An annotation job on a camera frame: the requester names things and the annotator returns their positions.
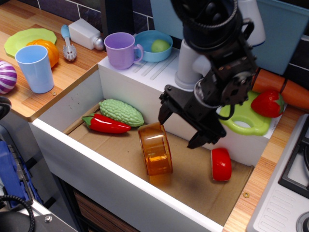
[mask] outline green plate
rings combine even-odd
[[[233,132],[241,135],[257,135],[263,136],[268,132],[271,118],[264,117],[256,113],[251,108],[252,101],[259,94],[253,91],[248,92],[249,99],[243,105],[235,105],[235,112],[229,120],[220,120],[222,124],[227,125]],[[230,113],[230,106],[223,107],[219,115],[228,117]],[[237,122],[245,123],[249,127],[240,126]]]
[[[49,40],[55,44],[57,37],[51,30],[44,28],[22,30],[8,38],[4,44],[5,52],[10,56],[15,57],[15,54],[19,49],[38,39]]]

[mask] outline green cutting board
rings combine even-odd
[[[229,120],[220,120],[222,124],[227,125],[233,132],[241,135],[263,136],[268,132],[271,118],[264,117],[256,113],[251,108],[252,101],[259,94],[253,91],[248,92],[249,99],[243,105],[235,105],[235,112]],[[222,107],[219,115],[228,117],[230,114],[230,105]]]

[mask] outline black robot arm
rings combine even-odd
[[[257,66],[247,39],[254,29],[250,19],[242,18],[237,0],[171,0],[183,22],[186,43],[203,54],[211,70],[192,92],[167,85],[160,96],[159,121],[163,124],[173,113],[179,114],[197,132],[189,148],[215,144],[226,135],[216,110],[248,99]]]

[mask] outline mug handle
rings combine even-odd
[[[135,49],[140,50],[141,55],[140,55],[140,58],[134,60],[134,63],[141,61],[141,59],[143,59],[143,56],[144,56],[144,48],[142,47],[142,45],[137,44],[136,46],[134,46],[134,50]]]

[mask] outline cardboard floor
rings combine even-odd
[[[253,167],[232,161],[231,179],[214,181],[211,152],[202,147],[189,149],[186,140],[168,133],[173,174],[149,177],[137,128],[106,134],[89,130],[83,123],[69,136],[222,226],[253,171]]]

